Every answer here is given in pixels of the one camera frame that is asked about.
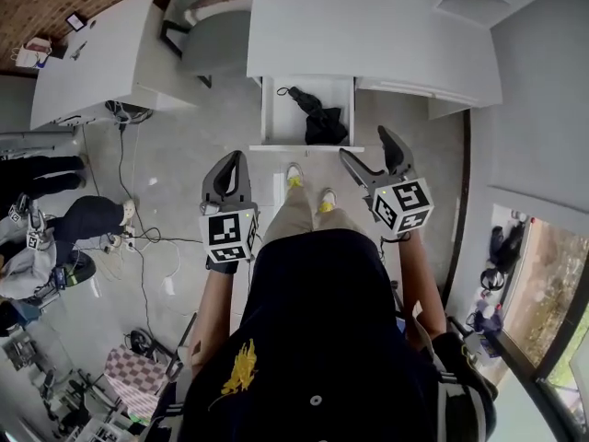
fiducial marker cube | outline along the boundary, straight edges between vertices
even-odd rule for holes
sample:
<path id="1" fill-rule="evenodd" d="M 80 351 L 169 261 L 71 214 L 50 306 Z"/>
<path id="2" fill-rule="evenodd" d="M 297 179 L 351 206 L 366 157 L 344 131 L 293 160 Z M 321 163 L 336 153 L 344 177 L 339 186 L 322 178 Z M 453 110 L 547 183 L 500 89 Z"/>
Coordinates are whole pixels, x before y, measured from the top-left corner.
<path id="1" fill-rule="evenodd" d="M 254 208 L 201 216 L 200 226 L 204 249 L 213 262 L 251 259 L 258 231 Z"/>
<path id="2" fill-rule="evenodd" d="M 407 180 L 375 191 L 372 211 L 394 234 L 425 226 L 433 210 L 425 179 Z"/>

checkered fabric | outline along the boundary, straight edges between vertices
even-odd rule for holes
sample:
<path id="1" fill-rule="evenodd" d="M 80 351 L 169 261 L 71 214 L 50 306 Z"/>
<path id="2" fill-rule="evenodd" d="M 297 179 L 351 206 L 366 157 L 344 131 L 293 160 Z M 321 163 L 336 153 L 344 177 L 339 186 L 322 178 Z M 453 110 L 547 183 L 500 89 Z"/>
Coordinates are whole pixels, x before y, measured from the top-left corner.
<path id="1" fill-rule="evenodd" d="M 130 413 L 151 419 L 157 407 L 156 393 L 167 381 L 165 366 L 121 345 L 110 351 L 104 375 Z"/>

open drawer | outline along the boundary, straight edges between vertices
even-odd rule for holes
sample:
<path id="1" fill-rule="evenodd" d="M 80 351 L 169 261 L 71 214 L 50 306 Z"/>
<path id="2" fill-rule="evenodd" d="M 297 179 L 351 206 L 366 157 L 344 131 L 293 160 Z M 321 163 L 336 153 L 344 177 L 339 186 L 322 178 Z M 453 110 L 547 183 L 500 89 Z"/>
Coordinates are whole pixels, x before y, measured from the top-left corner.
<path id="1" fill-rule="evenodd" d="M 307 115 L 288 94 L 277 95 L 281 87 L 298 87 L 321 100 L 324 108 L 341 108 L 340 122 L 348 130 L 348 137 L 339 145 L 306 145 Z M 364 151 L 363 147 L 353 144 L 353 77 L 263 77 L 261 90 L 261 144 L 251 145 L 250 150 L 337 152 L 345 147 L 355 152 Z"/>

desk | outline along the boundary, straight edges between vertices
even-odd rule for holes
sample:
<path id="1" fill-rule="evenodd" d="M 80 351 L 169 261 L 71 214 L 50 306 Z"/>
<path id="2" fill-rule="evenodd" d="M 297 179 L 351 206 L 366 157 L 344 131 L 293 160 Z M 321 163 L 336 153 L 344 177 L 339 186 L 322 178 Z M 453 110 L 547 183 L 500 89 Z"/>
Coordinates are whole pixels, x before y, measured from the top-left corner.
<path id="1" fill-rule="evenodd" d="M 109 99 L 152 110 L 196 104 L 200 82 L 178 70 L 178 57 L 159 40 L 163 12 L 153 1 L 123 0 L 66 36 L 64 58 L 50 57 L 39 72 L 30 129 Z"/>

black wristband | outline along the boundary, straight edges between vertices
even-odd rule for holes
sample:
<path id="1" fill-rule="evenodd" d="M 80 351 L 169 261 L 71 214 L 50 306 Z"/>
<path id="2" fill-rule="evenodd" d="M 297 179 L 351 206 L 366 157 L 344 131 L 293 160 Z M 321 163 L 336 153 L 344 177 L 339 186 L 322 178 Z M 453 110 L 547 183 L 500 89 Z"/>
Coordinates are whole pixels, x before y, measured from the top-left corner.
<path id="1" fill-rule="evenodd" d="M 206 270 L 215 270 L 219 273 L 234 275 L 237 272 L 239 261 L 214 263 L 209 256 L 206 258 Z"/>

